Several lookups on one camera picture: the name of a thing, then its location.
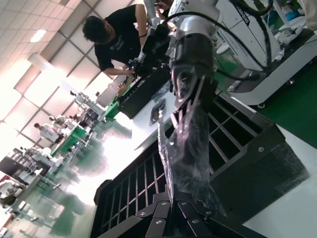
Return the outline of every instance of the wheel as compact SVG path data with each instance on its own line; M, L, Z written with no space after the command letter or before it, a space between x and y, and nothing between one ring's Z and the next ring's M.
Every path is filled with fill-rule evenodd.
M292 79L292 78L286 82L286 84L287 84L288 86L293 86L294 83L295 83L295 80Z
M258 104L258 108L260 108L260 109L265 108L265 104L264 103Z

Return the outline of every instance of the factory floor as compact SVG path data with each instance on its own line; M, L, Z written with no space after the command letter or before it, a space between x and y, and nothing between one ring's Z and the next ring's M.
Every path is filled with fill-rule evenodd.
M218 62L228 72L240 65L234 55L227 51ZM297 137L317 147L317 67L314 62L296 77L292 87L278 92L260 112ZM224 78L217 77L219 87L226 89ZM87 238L94 218L93 198L97 187L113 174L114 164L109 156L117 154L111 145L118 134L121 139L131 136L129 130L117 122L100 125L99 141L92 141L90 148L77 154L53 179L62 185L56 190L40 185L27 199L31 206L29 215L39 219L31 222L26 216L14 220L8 226L6 237L14 238Z

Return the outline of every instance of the short black hair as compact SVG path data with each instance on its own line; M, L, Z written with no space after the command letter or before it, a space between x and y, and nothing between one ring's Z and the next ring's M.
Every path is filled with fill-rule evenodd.
M83 33L86 40L99 44L104 44L109 37L105 22L96 16L90 16L85 20Z

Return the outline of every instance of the worker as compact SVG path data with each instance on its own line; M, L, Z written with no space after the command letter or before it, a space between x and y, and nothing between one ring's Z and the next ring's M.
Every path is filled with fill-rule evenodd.
M174 0L156 0L155 9L161 20L165 20L168 17L169 10Z
M129 64L136 58L147 36L147 15L142 4L131 5L105 19L88 17L83 26L84 37L95 43L95 54L101 71L108 75L134 77L134 71L114 68L111 60Z
M38 123L35 123L34 127L39 130L40 137L46 138L55 144L60 143L61 140L63 140L64 138L64 135L59 133L59 131L53 125L40 125Z

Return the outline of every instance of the clear plastic bag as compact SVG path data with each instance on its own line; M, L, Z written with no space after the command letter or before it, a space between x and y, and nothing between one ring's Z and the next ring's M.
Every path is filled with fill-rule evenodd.
M166 99L162 98L159 102L152 108L150 125L155 124L159 120L159 114L164 114L166 108Z
M170 90L170 80L167 81L163 87L161 87L154 95L152 96L152 99L155 103L157 103L161 97L163 97L166 93Z
M174 185L190 193L206 207L214 206L209 171L209 121L200 104L191 107L167 139L162 116L158 121L158 148L164 166L169 197Z

